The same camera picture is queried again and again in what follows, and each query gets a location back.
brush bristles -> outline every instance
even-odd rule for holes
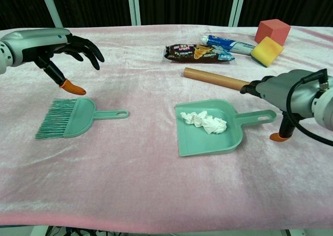
[[[77,99],[55,99],[35,138],[62,138]]]

black curtain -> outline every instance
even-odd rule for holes
[[[64,27],[130,26],[129,0],[54,0]]]
[[[139,0],[141,24],[227,26],[233,0]]]
[[[0,0],[0,29],[54,27],[44,0]]]
[[[239,26],[280,19],[295,26],[333,26],[333,0],[244,0]]]

red foam cube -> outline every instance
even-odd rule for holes
[[[280,44],[284,45],[290,26],[279,19],[261,21],[254,40],[260,43],[266,36]]]

pink velvet cloth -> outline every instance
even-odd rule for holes
[[[255,45],[255,27],[70,30],[94,42],[106,61],[100,71],[65,54],[54,63],[98,109],[127,109],[130,116],[95,121],[76,138],[37,141],[52,100],[77,96],[34,63],[7,68],[0,76],[1,225],[146,233],[333,227],[333,148],[299,131],[275,143],[269,136],[278,131],[281,113],[273,105],[182,76],[185,67],[246,81],[292,69],[328,68],[333,76],[333,28],[292,27],[269,68],[239,54],[221,64],[162,61],[166,45],[199,43],[203,34]],[[210,98],[231,102],[239,113],[273,109],[278,117],[244,127],[230,154],[179,157],[175,105]],[[332,139],[314,119],[302,123]]]

handle hole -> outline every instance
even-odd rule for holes
[[[258,120],[269,120],[270,118],[268,116],[259,117]]]

